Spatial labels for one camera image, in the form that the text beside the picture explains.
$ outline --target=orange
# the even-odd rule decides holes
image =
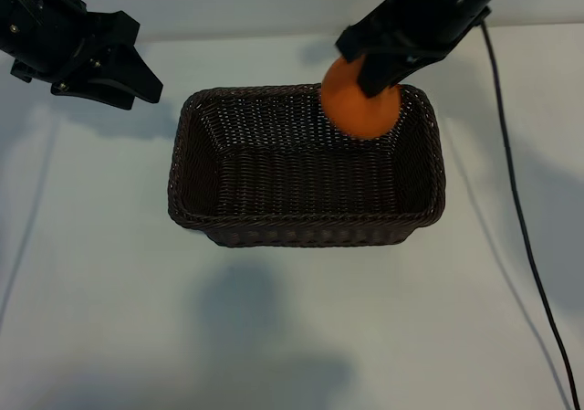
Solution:
[[[396,86],[367,98],[357,83],[364,59],[347,63],[341,57],[335,61],[322,81],[320,101],[325,115],[340,131],[357,139],[375,139],[400,118],[402,95]]]

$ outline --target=wicker basket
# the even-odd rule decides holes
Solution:
[[[228,247],[397,244],[444,210],[433,108],[402,87],[395,128],[356,141],[323,115],[319,85],[211,89],[182,109],[169,214]]]

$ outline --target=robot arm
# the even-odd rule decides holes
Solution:
[[[444,59],[490,13],[490,0],[385,0],[340,36],[350,63],[362,55],[361,90],[374,97]],[[55,95],[131,109],[158,102],[162,84],[134,44],[140,24],[123,12],[88,13],[81,0],[0,0],[0,49],[12,74],[52,84]]]
[[[89,13],[81,0],[0,0],[0,49],[16,58],[12,75],[125,110],[162,93],[134,48],[139,29],[123,12]]]
[[[491,0],[385,0],[347,28],[337,48],[350,63],[365,55],[358,78],[374,97],[413,72],[444,59],[491,13]]]

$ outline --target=basket rim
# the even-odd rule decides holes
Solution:
[[[430,143],[430,152],[433,155],[430,168],[431,187],[433,189],[430,202],[426,209],[420,212],[403,214],[289,214],[289,215],[248,215],[248,216],[206,216],[190,213],[181,199],[180,190],[177,189],[178,171],[183,168],[180,151],[183,149],[183,133],[187,129],[191,119],[196,119],[193,109],[201,105],[210,98],[221,97],[264,97],[264,96],[288,96],[298,93],[314,93],[320,89],[318,84],[299,84],[290,86],[264,86],[264,87],[244,87],[244,88],[213,88],[201,90],[194,93],[182,107],[181,118],[179,119],[178,131],[172,150],[172,167],[168,183],[169,215],[177,224],[188,225],[189,228],[199,230],[214,230],[232,227],[260,227],[270,225],[273,227],[292,226],[294,228],[304,227],[359,227],[359,226],[384,226],[391,223],[393,226],[424,227],[434,224],[440,219],[445,207],[444,189],[440,182],[445,183],[443,170],[443,156],[440,144],[440,133],[432,105],[428,101],[426,94],[410,85],[401,85],[402,89],[408,90],[415,96],[421,96],[424,105],[428,108],[426,120],[423,123],[425,137]]]

